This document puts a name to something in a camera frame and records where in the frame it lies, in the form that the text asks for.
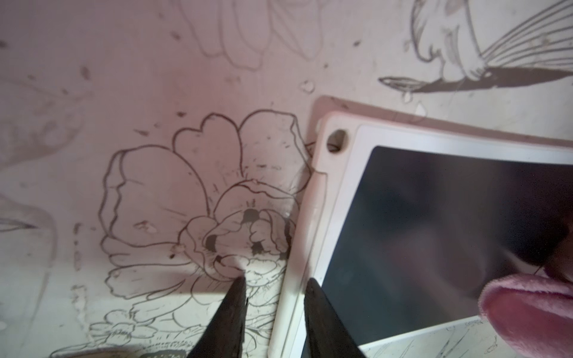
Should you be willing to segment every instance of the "white tablet case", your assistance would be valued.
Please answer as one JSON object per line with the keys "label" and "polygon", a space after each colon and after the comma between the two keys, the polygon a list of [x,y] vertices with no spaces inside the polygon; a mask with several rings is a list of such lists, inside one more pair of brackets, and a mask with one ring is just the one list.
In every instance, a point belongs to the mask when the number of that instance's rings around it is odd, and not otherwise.
{"label": "white tablet case", "polygon": [[[327,147],[328,138],[340,129],[346,133],[341,150],[330,152]],[[306,338],[303,316],[306,281],[309,277],[315,277],[322,284],[350,204],[374,147],[513,162],[573,164],[571,148],[471,136],[342,112],[332,112],[321,119],[318,130],[312,162],[315,171],[301,205],[270,341],[271,358],[301,356]],[[477,318],[468,317],[384,341],[421,335],[444,326],[475,321]],[[366,344],[362,348],[366,349],[370,345]]]}

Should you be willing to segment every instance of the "flower petal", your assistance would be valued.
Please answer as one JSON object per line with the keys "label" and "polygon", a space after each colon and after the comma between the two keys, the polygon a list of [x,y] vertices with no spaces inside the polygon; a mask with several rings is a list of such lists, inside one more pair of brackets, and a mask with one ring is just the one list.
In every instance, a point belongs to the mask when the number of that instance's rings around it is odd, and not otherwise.
{"label": "flower petal", "polygon": [[249,306],[264,307],[272,306],[278,303],[281,293],[280,281],[273,281],[267,287],[255,287],[249,295]]}
{"label": "flower petal", "polygon": [[157,329],[147,326],[136,326],[134,331],[131,333],[133,338],[151,338],[155,335]]}
{"label": "flower petal", "polygon": [[211,209],[231,185],[243,180],[238,129],[222,115],[209,115],[199,130],[180,129],[173,150],[201,174]]}
{"label": "flower petal", "polygon": [[273,30],[288,48],[307,60],[318,55],[323,44],[319,0],[270,0]]}
{"label": "flower petal", "polygon": [[227,254],[251,254],[249,228],[241,225],[243,213],[238,212],[227,217],[220,225],[209,231],[202,241],[198,241],[193,252],[188,255],[195,262],[201,262],[205,273],[217,281],[231,281],[241,272],[233,268],[235,274],[221,274],[214,267],[214,262]]}
{"label": "flower petal", "polygon": [[252,332],[245,332],[245,340],[243,341],[243,354],[252,353],[257,349],[257,342],[252,334]]}
{"label": "flower petal", "polygon": [[256,179],[289,194],[307,185],[309,155],[294,115],[257,111],[244,120],[239,135],[245,179]]}
{"label": "flower petal", "polygon": [[115,333],[125,333],[131,334],[135,330],[135,325],[133,323],[118,323],[112,327],[112,331]]}
{"label": "flower petal", "polygon": [[105,340],[105,343],[116,347],[120,347],[122,345],[128,344],[129,341],[131,341],[131,337],[125,333],[112,333]]}
{"label": "flower petal", "polygon": [[175,287],[192,277],[198,269],[199,266],[194,263],[184,266],[121,267],[111,270],[105,283],[114,296],[129,299]]}
{"label": "flower petal", "polygon": [[146,322],[173,312],[191,299],[191,287],[197,277],[189,277],[180,287],[167,295],[135,304],[131,309],[136,322]]}
{"label": "flower petal", "polygon": [[260,313],[258,310],[251,310],[251,319],[247,318],[245,320],[245,329],[260,335],[266,339],[270,338],[270,334],[274,323],[274,313],[277,309],[277,305],[268,305],[269,313]]}
{"label": "flower petal", "polygon": [[295,224],[288,219],[283,218],[279,213],[273,210],[265,210],[270,216],[272,225],[271,240],[278,253],[287,253],[291,246],[291,240],[295,234]]}
{"label": "flower petal", "polygon": [[246,209],[274,210],[285,218],[296,220],[299,205],[294,196],[265,183],[247,180],[229,189],[219,200],[214,211],[217,221]]}
{"label": "flower petal", "polygon": [[109,323],[92,323],[89,325],[89,334],[94,337],[107,336],[111,333],[112,325]]}
{"label": "flower petal", "polygon": [[193,299],[204,306],[221,302],[231,284],[232,282],[220,282],[209,276],[201,276],[193,285]]}
{"label": "flower petal", "polygon": [[208,217],[191,220],[186,230],[179,236],[179,244],[185,246],[185,253],[200,267],[205,267],[206,257],[203,254],[203,237],[217,226],[217,221]]}
{"label": "flower petal", "polygon": [[215,261],[213,266],[221,276],[228,277],[229,281],[244,274],[247,285],[259,287],[268,285],[282,275],[284,261],[227,255]]}
{"label": "flower petal", "polygon": [[153,321],[153,328],[161,332],[181,332],[185,327],[181,327],[174,320],[172,315],[158,317]]}
{"label": "flower petal", "polygon": [[[103,210],[114,210],[108,235],[135,246],[175,242],[179,231],[193,217],[207,215],[206,193],[194,169],[167,148],[149,145],[114,156],[105,177]],[[106,205],[108,195],[116,202]]]}
{"label": "flower petal", "polygon": [[270,253],[272,255],[279,255],[280,252],[277,251],[276,247],[274,246],[274,242],[270,239],[272,230],[273,228],[269,221],[257,220],[250,227],[251,235],[249,240],[252,243],[259,242],[264,252]]}
{"label": "flower petal", "polygon": [[129,316],[129,312],[122,309],[114,309],[113,311],[108,312],[105,317],[105,321],[111,325],[115,325],[122,322],[131,322],[131,317]]}
{"label": "flower petal", "polygon": [[148,246],[131,246],[111,237],[101,243],[109,260],[118,267],[133,265],[187,265],[192,260],[185,254],[185,247],[178,243],[156,243]]}
{"label": "flower petal", "polygon": [[174,320],[178,325],[183,327],[192,327],[195,325],[207,326],[219,308],[224,294],[219,293],[217,297],[217,300],[208,304],[200,304],[197,300],[192,298],[173,312]]}
{"label": "flower petal", "polygon": [[270,343],[270,339],[266,338],[264,335],[261,334],[261,332],[259,330],[252,330],[249,331],[249,333],[251,335],[253,335],[253,338],[256,341],[256,345],[255,348],[256,350],[254,352],[249,353],[249,358],[266,358],[267,354],[266,352],[269,349],[269,343]]}
{"label": "flower petal", "polygon": [[206,56],[221,55],[223,46],[219,32],[219,1],[186,0],[178,1],[178,4],[201,51]]}
{"label": "flower petal", "polygon": [[[229,62],[236,67],[250,70],[259,69],[262,65],[262,51],[252,48],[247,43],[244,34],[241,33],[241,29],[239,28],[234,5],[233,0],[224,0],[221,2],[219,26],[225,54]],[[265,12],[263,16],[268,17],[268,12]]]}
{"label": "flower petal", "polygon": [[262,53],[269,45],[272,31],[268,0],[233,0],[233,11],[241,38]]}

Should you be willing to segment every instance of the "small flower drawing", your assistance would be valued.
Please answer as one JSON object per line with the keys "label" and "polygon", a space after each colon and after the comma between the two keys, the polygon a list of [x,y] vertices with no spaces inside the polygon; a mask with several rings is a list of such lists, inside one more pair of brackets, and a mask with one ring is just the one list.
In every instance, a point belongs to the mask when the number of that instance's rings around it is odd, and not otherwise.
{"label": "small flower drawing", "polygon": [[320,10],[328,0],[180,0],[179,9],[201,51],[256,70],[273,35],[306,59],[322,47]]}
{"label": "small flower drawing", "polygon": [[105,337],[104,344],[120,347],[132,338],[151,338],[157,329],[150,327],[152,321],[135,322],[128,312],[113,310],[105,315],[105,322],[93,323],[89,332],[93,337]]}

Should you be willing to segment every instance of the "tablet case hole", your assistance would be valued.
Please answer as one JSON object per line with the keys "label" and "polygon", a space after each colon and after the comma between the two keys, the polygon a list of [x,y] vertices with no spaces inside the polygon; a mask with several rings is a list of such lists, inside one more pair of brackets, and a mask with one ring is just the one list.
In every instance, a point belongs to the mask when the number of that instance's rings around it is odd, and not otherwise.
{"label": "tablet case hole", "polygon": [[337,129],[329,135],[326,148],[330,153],[339,153],[346,146],[348,135],[343,129]]}

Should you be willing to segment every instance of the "pink fuzzy cloth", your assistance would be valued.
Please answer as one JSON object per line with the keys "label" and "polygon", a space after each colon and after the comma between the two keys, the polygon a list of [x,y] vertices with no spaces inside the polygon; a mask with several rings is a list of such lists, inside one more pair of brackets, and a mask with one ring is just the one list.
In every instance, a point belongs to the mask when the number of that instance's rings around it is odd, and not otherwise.
{"label": "pink fuzzy cloth", "polygon": [[488,283],[478,304],[481,316],[518,353],[573,357],[573,285],[515,274]]}

